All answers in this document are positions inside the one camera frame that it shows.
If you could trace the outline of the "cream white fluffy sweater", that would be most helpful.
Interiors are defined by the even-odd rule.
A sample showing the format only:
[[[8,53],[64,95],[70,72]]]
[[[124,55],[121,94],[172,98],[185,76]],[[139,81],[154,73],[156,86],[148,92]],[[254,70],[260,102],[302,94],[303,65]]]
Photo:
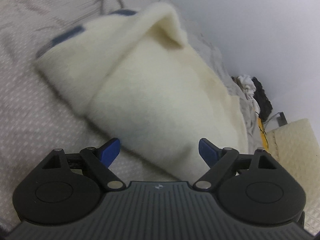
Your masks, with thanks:
[[[248,151],[239,98],[188,43],[168,3],[92,20],[35,67],[77,115],[178,179],[208,170],[202,138]]]

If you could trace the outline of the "black clothing pile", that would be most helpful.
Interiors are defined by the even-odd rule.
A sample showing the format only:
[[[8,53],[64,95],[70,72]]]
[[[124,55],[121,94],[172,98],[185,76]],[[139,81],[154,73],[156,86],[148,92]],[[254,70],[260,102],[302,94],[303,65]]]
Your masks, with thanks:
[[[252,81],[256,88],[256,91],[254,93],[254,99],[260,107],[259,118],[262,120],[262,122],[266,122],[273,110],[272,104],[266,96],[265,90],[261,82],[256,77],[253,77]]]

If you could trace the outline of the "yellow bed sheet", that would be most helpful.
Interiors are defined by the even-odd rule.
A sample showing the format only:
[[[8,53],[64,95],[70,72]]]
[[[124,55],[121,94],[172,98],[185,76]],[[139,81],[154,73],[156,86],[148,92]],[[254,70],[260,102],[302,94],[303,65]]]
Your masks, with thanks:
[[[259,128],[259,131],[260,131],[260,137],[261,137],[261,142],[262,142],[263,149],[265,151],[269,152],[269,144],[268,144],[266,132],[265,132],[262,120],[259,117],[258,117],[258,128]]]

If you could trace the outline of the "grey patterned bed duvet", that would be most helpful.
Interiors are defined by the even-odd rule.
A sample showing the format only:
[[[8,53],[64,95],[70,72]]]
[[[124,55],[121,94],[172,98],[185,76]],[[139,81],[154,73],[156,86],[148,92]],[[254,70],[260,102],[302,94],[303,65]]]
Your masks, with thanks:
[[[75,116],[33,66],[54,37],[118,9],[167,0],[1,0],[1,234],[19,222],[16,186],[54,148],[77,153],[107,137]]]

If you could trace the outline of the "cream woven headboard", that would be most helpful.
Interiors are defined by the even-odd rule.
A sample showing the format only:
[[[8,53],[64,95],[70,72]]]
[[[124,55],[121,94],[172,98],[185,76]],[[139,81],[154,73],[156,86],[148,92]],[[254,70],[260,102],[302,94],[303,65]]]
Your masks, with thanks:
[[[304,228],[319,233],[319,144],[308,119],[266,133],[272,157],[295,178],[306,194]]]

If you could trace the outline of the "white crumpled garment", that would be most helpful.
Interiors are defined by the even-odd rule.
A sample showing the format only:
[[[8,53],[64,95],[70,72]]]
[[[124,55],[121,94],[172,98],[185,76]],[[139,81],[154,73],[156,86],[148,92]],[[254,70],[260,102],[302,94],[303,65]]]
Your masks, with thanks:
[[[244,93],[246,99],[251,103],[255,113],[260,114],[260,106],[254,98],[254,94],[257,91],[252,78],[249,75],[240,75],[236,77],[236,82]]]

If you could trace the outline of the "black wall charger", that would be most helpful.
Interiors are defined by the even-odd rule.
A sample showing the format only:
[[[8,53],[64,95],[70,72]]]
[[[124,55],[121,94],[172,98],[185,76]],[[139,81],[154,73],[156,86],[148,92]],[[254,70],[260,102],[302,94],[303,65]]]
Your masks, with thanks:
[[[285,126],[288,124],[284,112],[279,112],[279,116],[277,117],[277,123],[279,127]]]

